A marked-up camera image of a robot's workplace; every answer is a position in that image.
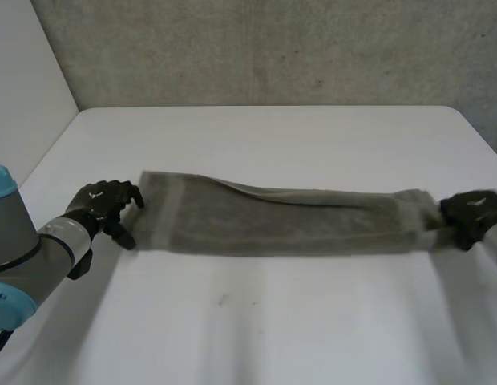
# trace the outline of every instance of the robotic hand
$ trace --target robotic hand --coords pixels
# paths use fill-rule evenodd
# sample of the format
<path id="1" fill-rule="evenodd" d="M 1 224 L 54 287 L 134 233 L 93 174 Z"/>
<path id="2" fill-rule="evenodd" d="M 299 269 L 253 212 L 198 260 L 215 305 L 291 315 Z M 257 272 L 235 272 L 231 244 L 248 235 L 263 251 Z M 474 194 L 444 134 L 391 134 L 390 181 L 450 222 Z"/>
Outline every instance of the robotic hand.
<path id="1" fill-rule="evenodd" d="M 136 247 L 136 242 L 120 224 L 120 212 L 134 199 L 141 209 L 145 206 L 139 188 L 131 182 L 101 181 L 81 188 L 67 207 L 63 217 L 73 219 L 87 229 L 90 239 L 101 231 L 127 250 Z M 67 275 L 78 279 L 91 266 L 92 251 L 89 249 L 83 259 Z"/>
<path id="2" fill-rule="evenodd" d="M 120 224 L 120 213 L 132 200 L 144 207 L 130 182 L 88 184 L 61 217 L 37 232 L 17 185 L 0 166 L 0 351 L 65 277 L 78 279 L 90 269 L 91 243 L 98 233 L 125 249 L 135 248 Z"/>

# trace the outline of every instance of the table surface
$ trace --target table surface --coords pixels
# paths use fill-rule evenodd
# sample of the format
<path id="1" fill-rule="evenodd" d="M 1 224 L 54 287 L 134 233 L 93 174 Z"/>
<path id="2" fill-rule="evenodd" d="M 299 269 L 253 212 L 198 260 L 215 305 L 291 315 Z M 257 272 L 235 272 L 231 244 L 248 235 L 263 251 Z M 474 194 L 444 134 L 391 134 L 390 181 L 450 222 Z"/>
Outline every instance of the table surface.
<path id="1" fill-rule="evenodd" d="M 497 189 L 447 107 L 151 107 L 79 114 L 22 186 L 39 227 L 84 184 L 143 170 L 437 198 Z M 0 355 L 0 384 L 497 383 L 497 269 L 439 255 L 230 258 L 100 236 Z"/>

